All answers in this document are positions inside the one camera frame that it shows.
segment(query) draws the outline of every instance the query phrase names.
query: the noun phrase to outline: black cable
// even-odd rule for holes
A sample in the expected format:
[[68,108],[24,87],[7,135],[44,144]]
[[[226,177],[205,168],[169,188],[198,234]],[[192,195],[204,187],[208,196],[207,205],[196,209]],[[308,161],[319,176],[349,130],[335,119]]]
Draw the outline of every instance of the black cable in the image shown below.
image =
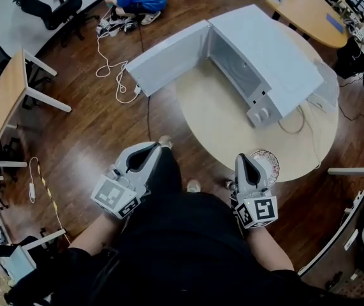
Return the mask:
[[[143,46],[143,39],[142,39],[142,32],[141,32],[140,24],[138,24],[138,29],[139,29],[139,37],[140,37],[140,41],[141,41],[141,50],[142,50],[142,53],[144,53],[145,47]],[[146,122],[147,122],[147,127],[148,127],[148,138],[149,138],[149,141],[151,142],[152,137],[150,136],[149,114],[150,114],[150,96],[148,96],[148,111],[147,111],[147,116],[146,116]]]
[[139,30],[139,37],[140,37],[140,41],[141,41],[142,53],[144,53],[145,52],[145,48],[143,47],[142,32],[141,32],[141,25],[140,24],[138,24],[138,30]]
[[352,80],[350,83],[347,83],[345,85],[341,85],[340,87],[345,87],[345,86],[348,86],[349,84],[352,84],[354,82],[357,82],[358,80],[361,80],[363,77],[359,77],[358,79],[355,79],[355,80]]
[[150,126],[149,126],[149,105],[150,105],[150,96],[148,96],[148,114],[147,114],[147,117],[146,117],[146,121],[147,121],[147,124],[148,124],[148,138],[149,138],[149,141],[151,142],[152,141],[152,138],[150,137]]
[[350,120],[350,121],[355,121],[357,120],[359,117],[363,117],[364,118],[364,115],[362,113],[358,113],[357,116],[355,118],[349,118],[342,110],[342,107],[339,105],[339,109],[340,111],[342,112],[343,116],[347,119],[347,120]]

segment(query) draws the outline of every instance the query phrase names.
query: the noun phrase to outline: power cord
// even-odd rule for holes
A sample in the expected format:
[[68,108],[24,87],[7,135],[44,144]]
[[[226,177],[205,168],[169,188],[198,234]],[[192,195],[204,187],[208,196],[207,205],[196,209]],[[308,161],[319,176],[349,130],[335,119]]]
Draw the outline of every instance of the power cord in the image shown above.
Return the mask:
[[359,76],[359,78],[357,78],[357,79],[355,79],[355,80],[352,80],[350,83],[346,83],[345,85],[341,85],[340,87],[348,86],[348,85],[350,85],[350,84],[352,84],[352,83],[354,83],[354,82],[357,82],[358,80],[361,80],[362,78],[363,78],[363,76],[362,76],[362,77],[360,77],[360,76]]
[[[139,37],[140,37],[140,41],[141,41],[141,50],[142,50],[142,53],[144,53],[145,47],[143,46],[142,31],[141,31],[140,26],[138,26],[138,30],[139,30]],[[147,127],[148,127],[148,138],[149,138],[149,141],[151,142],[152,137],[150,135],[149,115],[150,115],[150,96],[148,96],[148,110],[147,110],[146,122],[147,122]]]
[[[310,105],[309,105],[309,108],[310,108],[310,112],[311,114],[314,116],[315,118],[315,121],[317,123],[317,119],[315,117],[315,114],[313,113]],[[296,111],[298,111],[298,113],[302,116],[302,125],[300,127],[300,129],[298,129],[297,131],[288,131],[286,130],[284,127],[282,127],[282,124],[278,121],[278,125],[279,127],[285,131],[285,133],[287,134],[290,134],[290,135],[299,135],[301,132],[302,132],[302,129],[305,127],[305,124],[308,125],[309,129],[310,129],[310,132],[312,133],[312,147],[314,149],[314,153],[315,153],[315,157],[318,161],[318,165],[315,167],[315,169],[319,169],[319,167],[321,166],[321,160],[320,158],[317,156],[317,150],[316,150],[316,146],[315,146],[315,137],[314,137],[314,131],[312,129],[312,126],[309,124],[309,121],[306,119],[306,116],[305,116],[305,112],[303,111],[303,108],[301,106],[297,106],[296,107]]]
[[340,106],[340,104],[339,104],[339,109],[340,109],[340,111],[342,112],[343,116],[344,116],[347,120],[349,120],[349,121],[355,121],[355,120],[359,119],[359,117],[364,118],[364,115],[363,115],[362,113],[358,113],[358,114],[357,114],[357,116],[356,116],[355,118],[349,118],[349,117],[348,117],[348,116],[344,113],[344,111],[343,111],[342,107]]
[[303,127],[305,127],[305,114],[304,114],[304,112],[303,112],[303,110],[302,110],[302,108],[300,107],[300,106],[297,106],[296,107],[296,110],[301,114],[301,116],[302,116],[302,125],[301,125],[301,127],[300,127],[300,129],[298,129],[298,130],[296,130],[296,131],[288,131],[287,129],[285,129],[283,126],[282,126],[282,124],[280,123],[280,120],[278,120],[278,125],[281,127],[281,129],[283,130],[283,131],[285,131],[286,133],[288,133],[288,134],[300,134],[301,133],[301,131],[302,131],[302,129],[303,129]]
[[355,61],[356,59],[359,59],[359,57],[361,56],[361,48],[362,48],[362,46],[363,46],[363,41],[360,42],[360,53],[359,53],[359,55],[357,57],[353,57],[352,56],[353,61]]
[[[102,19],[104,19],[107,15],[108,15],[108,13],[111,11],[111,9],[112,9],[112,7],[106,12],[106,14],[102,17]],[[109,60],[108,60],[108,58],[106,58],[102,53],[101,53],[101,51],[99,50],[99,48],[100,48],[100,46],[99,46],[99,40],[101,39],[101,38],[106,38],[107,36],[109,36],[110,35],[110,32],[105,32],[105,33],[103,33],[102,35],[100,35],[100,36],[98,36],[97,37],[97,44],[98,44],[98,53],[99,53],[99,55],[102,57],[102,58],[104,58],[105,59],[105,65],[104,66],[102,66],[102,67],[100,67],[100,68],[98,68],[97,69],[97,71],[95,72],[95,75],[98,77],[98,78],[104,78],[104,77],[107,77],[107,76],[109,76],[110,74],[111,74],[111,68],[114,68],[114,67],[116,67],[116,66],[119,66],[119,65],[121,65],[120,66],[120,71],[119,71],[119,73],[118,73],[118,75],[115,77],[115,80],[116,80],[116,82],[117,82],[117,92],[115,93],[115,98],[117,99],[117,101],[119,102],[119,103],[122,103],[123,105],[126,105],[126,104],[128,104],[128,103],[130,103],[130,102],[133,102],[137,97],[138,97],[138,95],[139,95],[139,93],[140,93],[140,88],[139,88],[139,86],[136,86],[135,87],[135,97],[133,98],[133,99],[131,99],[130,101],[121,101],[119,98],[118,98],[118,94],[119,93],[121,93],[121,94],[125,94],[126,93],[126,91],[127,91],[127,89],[126,89],[126,87],[125,87],[125,85],[122,85],[121,84],[121,80],[122,80],[122,75],[124,74],[124,70],[125,70],[125,66],[126,66],[126,64],[128,63],[128,60],[126,60],[126,61],[122,61],[122,62],[118,62],[117,64],[114,64],[114,65],[110,65],[109,64]],[[108,70],[108,72],[106,73],[106,74],[104,74],[104,75],[99,75],[98,73],[102,70],[102,69],[107,69]]]
[[[59,221],[59,224],[60,224],[60,228],[63,230],[64,228],[62,227],[62,224],[61,224],[61,221],[60,221],[60,218],[59,218],[59,214],[57,212],[57,204],[55,203],[53,197],[52,197],[52,193],[50,192],[50,189],[47,187],[47,184],[46,184],[46,180],[43,178],[43,176],[41,175],[41,172],[40,172],[40,162],[39,162],[39,159],[34,156],[30,159],[29,161],[29,171],[30,171],[30,177],[31,177],[31,183],[29,184],[29,198],[30,198],[30,201],[32,203],[34,203],[36,201],[36,191],[34,190],[34,181],[33,181],[33,175],[31,173],[31,161],[36,159],[37,160],[37,171],[38,171],[38,174],[40,176],[40,179],[41,179],[41,182],[43,183],[46,191],[47,191],[47,194],[48,194],[48,197],[51,199],[51,201],[53,202],[53,207],[54,207],[54,211],[55,211],[55,216],[57,217],[57,221]],[[66,240],[68,241],[68,243],[70,244],[71,242],[69,241],[68,237],[66,234],[64,234],[64,237],[66,237]]]

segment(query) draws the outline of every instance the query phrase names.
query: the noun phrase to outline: desk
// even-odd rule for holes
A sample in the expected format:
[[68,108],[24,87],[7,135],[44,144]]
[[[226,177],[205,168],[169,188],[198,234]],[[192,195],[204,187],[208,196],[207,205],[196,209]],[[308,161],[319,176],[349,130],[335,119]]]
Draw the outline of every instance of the desk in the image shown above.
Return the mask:
[[[330,168],[330,175],[354,175],[364,176],[364,168]],[[354,201],[352,212],[347,216],[339,230],[333,238],[326,244],[322,251],[304,268],[299,271],[302,281],[311,286],[324,289],[325,284],[331,281],[335,274],[342,272],[344,281],[349,279],[356,270],[356,257],[359,248],[363,246],[361,242],[361,227],[359,227],[360,217],[364,212],[364,190],[361,198]],[[345,251],[344,245],[349,240],[355,229],[359,229],[359,235]]]
[[[27,51],[20,49],[9,61],[8,65],[0,76],[0,139],[15,110],[21,104],[25,95],[38,99],[44,103],[52,105],[65,112],[70,112],[71,108],[60,101],[51,98],[35,89],[29,87],[25,60],[31,61],[56,76],[57,72],[41,62]],[[0,161],[0,166],[21,167],[27,166],[26,162]]]
[[[279,22],[276,24],[295,40],[311,60],[321,60],[298,33]],[[210,61],[203,62],[168,85],[176,88],[180,107],[195,137],[211,155],[232,171],[239,153],[250,155],[266,149],[278,159],[278,182],[297,179],[319,163],[312,140],[321,161],[335,139],[339,111],[324,113],[306,101],[301,106],[313,134],[306,125],[299,135],[285,133],[277,123],[254,129],[246,116],[247,103]],[[302,124],[302,117],[293,111],[281,123],[288,131],[296,131]]]
[[60,229],[51,235],[43,237],[24,246],[18,246],[9,258],[1,258],[1,263],[8,271],[9,276],[16,284],[20,279],[36,268],[36,263],[29,254],[29,250],[64,235],[66,230]]
[[340,33],[326,20],[326,15],[331,15],[341,24],[343,20],[325,0],[282,0],[281,4],[265,1],[279,15],[316,41],[331,48],[346,45],[347,29],[344,29],[343,34]]

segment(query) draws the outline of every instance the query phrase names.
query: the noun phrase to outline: knee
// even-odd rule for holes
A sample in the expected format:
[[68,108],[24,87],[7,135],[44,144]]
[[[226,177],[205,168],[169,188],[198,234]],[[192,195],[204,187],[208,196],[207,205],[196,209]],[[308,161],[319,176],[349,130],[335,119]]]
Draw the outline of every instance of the knee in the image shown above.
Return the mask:
[[118,16],[124,16],[124,15],[125,15],[125,12],[124,12],[124,10],[123,10],[121,7],[116,7],[116,8],[115,8],[115,13],[116,13]]

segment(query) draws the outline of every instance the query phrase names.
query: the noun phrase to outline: white cable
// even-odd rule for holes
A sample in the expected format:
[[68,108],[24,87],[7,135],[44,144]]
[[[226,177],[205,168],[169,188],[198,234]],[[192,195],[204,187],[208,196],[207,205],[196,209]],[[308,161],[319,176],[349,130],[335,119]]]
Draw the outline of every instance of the white cable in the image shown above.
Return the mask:
[[[111,10],[112,8],[110,8],[108,11],[107,11],[107,13],[104,15],[104,17],[103,17],[103,19],[105,18],[105,16],[110,12],[110,10]],[[106,58],[102,53],[101,53],[101,51],[99,50],[99,40],[101,39],[101,38],[106,38],[107,36],[109,36],[110,35],[110,32],[105,32],[105,33],[103,33],[102,35],[100,35],[100,36],[98,36],[98,38],[97,38],[97,44],[98,44],[98,53],[99,53],[99,55],[102,57],[102,58],[104,58],[104,60],[105,60],[105,65],[104,66],[102,66],[102,67],[100,67],[100,68],[98,68],[97,69],[97,71],[95,72],[95,75],[98,77],[98,78],[104,78],[104,77],[107,77],[107,76],[109,76],[110,74],[111,74],[111,68],[114,68],[114,67],[116,67],[116,66],[119,66],[119,65],[121,65],[121,67],[120,67],[120,72],[118,73],[118,75],[115,77],[115,79],[116,79],[116,81],[117,81],[117,92],[115,93],[115,98],[117,99],[117,101],[119,102],[119,103],[122,103],[123,105],[126,105],[126,104],[128,104],[128,103],[130,103],[130,102],[133,102],[137,97],[138,97],[138,95],[139,95],[139,93],[136,93],[135,94],[135,97],[132,99],[132,100],[130,100],[130,101],[121,101],[119,98],[118,98],[118,93],[120,92],[121,94],[125,94],[126,93],[126,87],[125,87],[125,85],[122,85],[121,84],[121,80],[122,80],[122,75],[123,75],[123,73],[124,73],[124,70],[125,70],[125,66],[126,66],[126,64],[128,63],[128,60],[126,60],[126,61],[122,61],[122,62],[118,62],[117,64],[114,64],[113,66],[111,66],[110,65],[110,63],[109,63],[109,60],[108,60],[108,58]],[[108,73],[106,73],[106,74],[104,74],[104,75],[99,75],[98,73],[102,70],[102,69],[108,69]]]
[[[311,104],[310,104],[310,102],[309,102],[309,101],[308,101],[308,105],[309,105],[309,110],[310,110],[310,112],[311,112],[312,116],[314,117],[315,122],[316,122],[316,124],[317,124],[317,127],[318,127],[318,129],[319,129],[319,136],[322,136],[322,134],[321,134],[321,128],[319,127],[319,122],[318,122],[318,121],[317,121],[317,119],[316,119],[315,113],[314,113],[314,111],[312,110],[312,107],[311,107]],[[312,146],[313,146],[313,148],[314,148],[315,157],[316,157],[316,159],[317,159],[317,161],[318,161],[318,165],[315,167],[315,169],[319,169],[319,168],[321,167],[322,161],[321,161],[321,159],[319,158],[319,156],[317,156],[316,147],[315,147],[315,136],[314,136],[314,131],[313,131],[313,129],[312,129],[312,126],[309,124],[309,121],[308,121],[308,120],[306,120],[306,119],[305,119],[305,121],[306,121],[306,123],[307,123],[307,125],[308,125],[308,127],[309,127],[309,129],[310,129],[310,132],[312,133]]]
[[[31,173],[31,161],[36,159],[37,160],[37,163],[39,163],[39,159],[36,157],[36,156],[33,156],[30,161],[29,161],[29,171],[30,171],[30,177],[31,177],[31,183],[34,184],[34,180],[33,180],[33,175]],[[34,196],[31,196],[31,192],[29,191],[29,198],[30,198],[30,201],[34,204],[34,202],[36,201],[36,197]],[[53,205],[53,208],[54,208],[54,212],[55,212],[55,216],[57,217],[57,221],[59,221],[59,224],[60,224],[60,228],[62,230],[64,230],[64,228],[62,227],[62,224],[61,224],[61,221],[60,221],[60,218],[59,218],[59,214],[57,213],[57,207],[55,206],[55,201],[52,200],[54,205]],[[68,237],[66,234],[64,234],[64,237],[66,237],[66,240],[68,241],[69,244],[71,244],[71,242],[69,241]]]
[[[312,111],[312,108],[310,107],[310,105],[309,105],[309,109],[310,109],[311,114],[314,116],[316,123],[318,123],[317,122],[317,119],[315,117],[315,114]],[[301,125],[301,128],[300,129],[298,129],[297,131],[290,132],[290,131],[287,131],[285,128],[283,128],[282,125],[281,125],[281,123],[279,121],[278,121],[278,125],[279,125],[279,127],[283,131],[285,131],[287,134],[291,134],[291,135],[293,135],[293,134],[298,134],[299,135],[302,132],[302,129],[305,126],[305,123],[308,125],[308,127],[310,129],[310,132],[312,133],[312,146],[313,146],[313,149],[314,149],[315,157],[316,157],[316,159],[318,161],[318,165],[316,166],[315,169],[319,169],[319,167],[321,166],[321,160],[317,156],[317,152],[316,152],[315,139],[314,139],[314,131],[312,130],[312,126],[309,124],[309,121],[306,119],[305,112],[303,111],[303,108],[301,106],[297,106],[296,111],[298,111],[298,113],[302,116],[302,125]]]
[[[34,181],[33,181],[33,175],[31,173],[31,161],[33,159],[36,159],[37,162],[39,161],[39,159],[36,157],[36,156],[33,156],[30,161],[29,161],[29,171],[30,171],[30,177],[31,177],[31,183],[34,184]],[[36,201],[36,196],[31,196],[31,192],[29,190],[29,199],[30,199],[30,202],[32,202],[34,204],[34,202]]]

